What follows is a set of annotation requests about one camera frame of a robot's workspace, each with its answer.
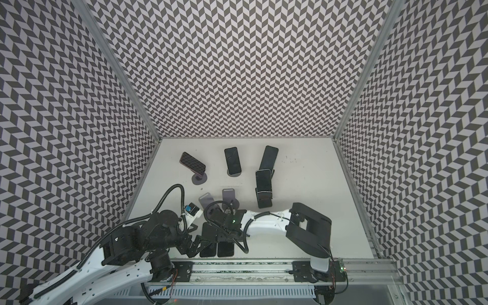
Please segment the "purple phone stand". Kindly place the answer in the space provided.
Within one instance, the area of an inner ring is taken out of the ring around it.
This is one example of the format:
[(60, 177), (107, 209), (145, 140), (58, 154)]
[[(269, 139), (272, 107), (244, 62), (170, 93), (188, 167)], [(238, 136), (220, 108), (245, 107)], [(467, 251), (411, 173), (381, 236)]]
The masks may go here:
[(232, 257), (235, 254), (235, 243), (232, 239), (219, 240), (217, 244), (218, 257)]

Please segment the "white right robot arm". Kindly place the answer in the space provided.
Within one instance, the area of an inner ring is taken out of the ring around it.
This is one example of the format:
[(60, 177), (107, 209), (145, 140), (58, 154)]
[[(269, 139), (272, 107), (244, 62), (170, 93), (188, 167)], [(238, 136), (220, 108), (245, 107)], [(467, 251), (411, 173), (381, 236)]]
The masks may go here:
[(303, 203), (280, 212), (233, 210), (228, 202), (207, 205), (203, 217), (216, 228), (217, 237), (249, 253), (247, 239), (255, 235), (283, 235), (311, 257), (311, 269), (328, 274), (334, 267), (330, 251), (332, 220)]

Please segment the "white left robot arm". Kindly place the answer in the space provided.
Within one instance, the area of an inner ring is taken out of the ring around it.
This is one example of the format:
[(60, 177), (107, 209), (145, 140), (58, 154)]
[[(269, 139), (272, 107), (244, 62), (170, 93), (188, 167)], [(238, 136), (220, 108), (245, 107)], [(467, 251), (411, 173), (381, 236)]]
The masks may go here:
[(170, 249), (194, 257), (205, 248), (193, 238), (207, 213), (188, 205), (177, 215), (151, 212), (122, 222), (97, 241), (72, 268), (44, 284), (21, 289), (21, 304), (93, 304), (112, 292), (147, 282), (171, 282), (176, 267)]

